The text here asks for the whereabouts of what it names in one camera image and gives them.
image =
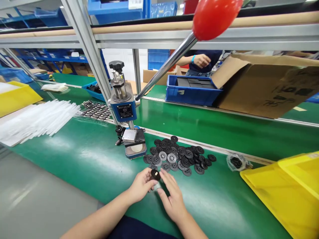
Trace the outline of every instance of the cardboard tube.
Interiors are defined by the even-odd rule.
[[[231,24],[230,28],[283,26],[283,25],[300,25],[300,24],[315,24],[315,23],[319,23],[319,11],[236,18]],[[92,32],[93,34],[104,34],[104,33],[125,33],[125,32],[190,30],[192,29],[192,25],[193,25],[192,21],[150,23],[150,24],[137,24],[137,25],[128,25],[128,26],[92,28]],[[29,33],[0,34],[0,39],[23,38],[23,37],[67,36],[67,35],[75,35],[75,31],[71,29],[71,30],[55,30],[55,31],[43,31],[43,32],[29,32]]]

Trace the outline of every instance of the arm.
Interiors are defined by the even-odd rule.
[[[77,223],[61,239],[98,239],[107,237],[121,220],[127,209],[132,204],[142,200],[151,189],[154,189],[157,181],[149,181],[150,177],[151,169],[144,169],[136,176],[129,189],[95,213]]]
[[[207,239],[207,236],[202,229],[186,210],[182,192],[180,191],[175,178],[163,169],[161,169],[159,174],[163,179],[170,196],[167,197],[163,189],[157,189],[157,192],[163,202],[167,214],[176,223],[184,238]]]
[[[176,62],[176,65],[184,66],[192,63],[193,56],[182,56],[181,59]],[[206,67],[210,63],[210,58],[205,54],[195,55],[194,64],[199,66],[200,68]]]

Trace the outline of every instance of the black knob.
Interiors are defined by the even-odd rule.
[[[109,63],[111,69],[116,70],[118,73],[122,73],[122,68],[124,67],[124,62],[122,61],[111,61]]]

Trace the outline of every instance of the yellow tray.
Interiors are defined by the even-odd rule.
[[[7,82],[7,84],[20,88],[0,94],[0,117],[42,100],[41,96],[27,84],[17,81]]]

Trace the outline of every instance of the person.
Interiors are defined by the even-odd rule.
[[[178,60],[176,65],[189,64],[186,76],[210,77],[210,73],[222,53],[222,50],[189,50]]]
[[[169,191],[167,197],[162,188],[157,193],[164,205],[168,216],[180,229],[185,239],[207,238],[193,217],[186,210],[182,192],[179,189],[175,178],[165,170],[160,170],[160,176]],[[122,192],[111,202],[83,219],[61,239],[99,239],[99,238],[174,238],[168,234],[159,232],[136,219],[124,216],[127,209],[134,203],[141,201],[147,192],[154,189],[158,182],[151,180],[151,169],[145,168],[137,174],[129,189]]]

